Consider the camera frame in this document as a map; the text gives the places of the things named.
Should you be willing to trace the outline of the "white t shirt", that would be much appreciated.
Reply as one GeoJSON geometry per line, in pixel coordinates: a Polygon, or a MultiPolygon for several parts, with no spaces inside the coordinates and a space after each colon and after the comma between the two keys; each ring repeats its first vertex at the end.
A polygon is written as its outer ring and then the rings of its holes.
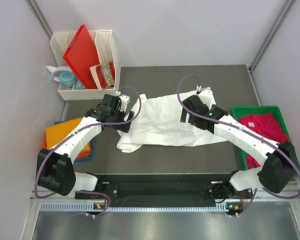
{"type": "Polygon", "coordinates": [[[177,95],[147,98],[140,95],[141,111],[131,122],[128,133],[118,131],[116,147],[123,153],[132,153],[143,145],[196,147],[225,142],[226,139],[180,122],[182,106],[177,95]]]}

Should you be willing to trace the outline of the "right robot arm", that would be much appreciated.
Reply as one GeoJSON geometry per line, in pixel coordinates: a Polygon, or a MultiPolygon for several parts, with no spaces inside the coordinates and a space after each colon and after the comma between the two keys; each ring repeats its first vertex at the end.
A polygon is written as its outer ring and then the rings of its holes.
{"type": "Polygon", "coordinates": [[[259,167],[238,170],[223,185],[223,192],[235,198],[243,190],[262,188],[279,196],[295,175],[300,175],[294,145],[270,140],[240,124],[225,110],[209,103],[207,97],[196,93],[179,101],[182,123],[188,122],[198,129],[221,137],[253,157],[259,167]]]}

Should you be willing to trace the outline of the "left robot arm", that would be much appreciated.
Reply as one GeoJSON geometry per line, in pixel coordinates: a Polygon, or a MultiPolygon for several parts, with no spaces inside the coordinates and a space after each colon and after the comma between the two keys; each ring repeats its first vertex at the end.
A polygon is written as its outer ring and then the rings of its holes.
{"type": "Polygon", "coordinates": [[[127,112],[130,97],[105,94],[96,108],[86,112],[79,124],[59,143],[37,155],[35,186],[52,194],[67,196],[86,191],[92,198],[99,198],[104,191],[98,177],[90,173],[78,173],[74,162],[84,147],[104,128],[127,133],[134,119],[133,111],[127,112]]]}

